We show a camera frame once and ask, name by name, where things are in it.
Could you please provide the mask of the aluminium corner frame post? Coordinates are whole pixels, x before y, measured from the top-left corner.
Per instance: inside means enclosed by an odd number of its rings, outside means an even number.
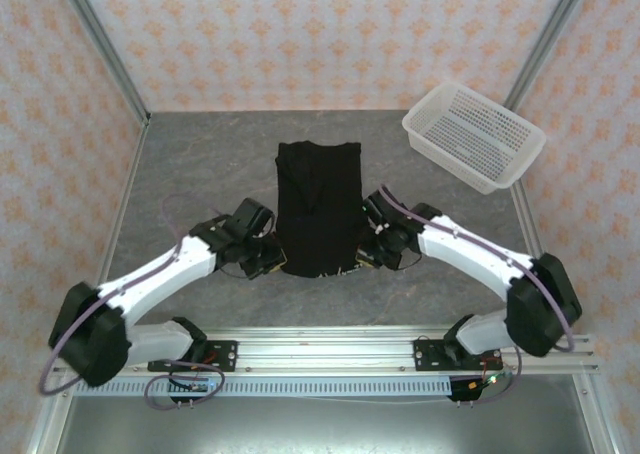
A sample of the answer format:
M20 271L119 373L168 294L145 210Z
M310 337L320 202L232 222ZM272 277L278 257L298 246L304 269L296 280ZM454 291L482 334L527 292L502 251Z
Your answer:
M506 109L515 112L522 104L580 2L581 0L558 0L503 103Z
M148 125L151 113L146 108L121 56L118 54L91 1L69 0L69 2L79 16L85 32L105 62L107 69L114 78L121 93L124 95L135 117L144 126Z

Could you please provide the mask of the shiny metal sheet panel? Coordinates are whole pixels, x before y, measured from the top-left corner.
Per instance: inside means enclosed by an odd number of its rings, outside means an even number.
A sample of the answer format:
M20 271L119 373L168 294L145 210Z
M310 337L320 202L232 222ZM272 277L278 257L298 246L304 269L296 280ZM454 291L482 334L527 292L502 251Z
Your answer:
M143 401L73 402L56 454L595 454L576 407L221 398L159 412Z

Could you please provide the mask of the aluminium mounting rail beam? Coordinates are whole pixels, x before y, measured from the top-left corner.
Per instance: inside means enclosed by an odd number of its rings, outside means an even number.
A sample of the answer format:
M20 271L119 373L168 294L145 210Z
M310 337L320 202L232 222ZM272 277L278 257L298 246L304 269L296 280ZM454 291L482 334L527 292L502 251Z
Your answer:
M413 341L440 339L442 326L245 327L207 332L213 340L238 342L236 376L355 376L414 374ZM590 335L575 335L571 353L552 350L538 358L522 352L522 374L603 371Z

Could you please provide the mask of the black t-shirt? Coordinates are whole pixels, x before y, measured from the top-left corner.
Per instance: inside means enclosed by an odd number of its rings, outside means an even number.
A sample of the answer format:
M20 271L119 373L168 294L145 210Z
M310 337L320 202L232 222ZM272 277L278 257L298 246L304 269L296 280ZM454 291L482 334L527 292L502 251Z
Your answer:
M275 164L282 270L319 278L359 269L356 252L369 230L362 209L361 144L281 143Z

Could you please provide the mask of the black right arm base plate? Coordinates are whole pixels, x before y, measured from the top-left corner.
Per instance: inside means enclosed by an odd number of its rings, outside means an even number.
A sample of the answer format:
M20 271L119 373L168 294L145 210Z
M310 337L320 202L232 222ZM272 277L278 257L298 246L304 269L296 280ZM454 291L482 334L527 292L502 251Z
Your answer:
M491 351L470 354L457 341L419 337L413 341L413 359L417 371L501 370L502 358Z

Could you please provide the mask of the circuit board with green light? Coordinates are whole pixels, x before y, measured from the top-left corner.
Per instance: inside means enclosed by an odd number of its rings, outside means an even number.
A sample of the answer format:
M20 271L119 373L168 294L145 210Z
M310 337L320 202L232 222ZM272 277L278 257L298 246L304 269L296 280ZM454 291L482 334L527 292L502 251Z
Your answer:
M502 373L497 373L489 375L488 377L474 378L468 383L468 388L470 390L483 390L488 386L495 384L502 376Z

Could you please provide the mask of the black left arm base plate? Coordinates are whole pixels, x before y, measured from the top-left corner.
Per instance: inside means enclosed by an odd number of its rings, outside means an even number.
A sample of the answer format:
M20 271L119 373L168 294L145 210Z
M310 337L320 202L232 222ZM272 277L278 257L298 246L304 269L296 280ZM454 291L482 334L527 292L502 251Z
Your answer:
M176 361L157 360L149 362L147 369L150 372L163 373L197 372L200 371L200 368L196 366L198 363L217 367L223 372L234 372L238 358L237 351L237 341L206 340L193 345L180 359L180 362L186 362L186 365L178 365Z

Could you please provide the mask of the white perforated plastic basket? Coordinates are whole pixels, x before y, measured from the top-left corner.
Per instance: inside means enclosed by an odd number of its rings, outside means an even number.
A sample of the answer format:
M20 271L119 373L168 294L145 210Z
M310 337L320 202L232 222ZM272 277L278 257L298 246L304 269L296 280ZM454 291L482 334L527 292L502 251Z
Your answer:
M418 101L402 127L414 150L484 195L510 188L546 143L540 128L454 82Z

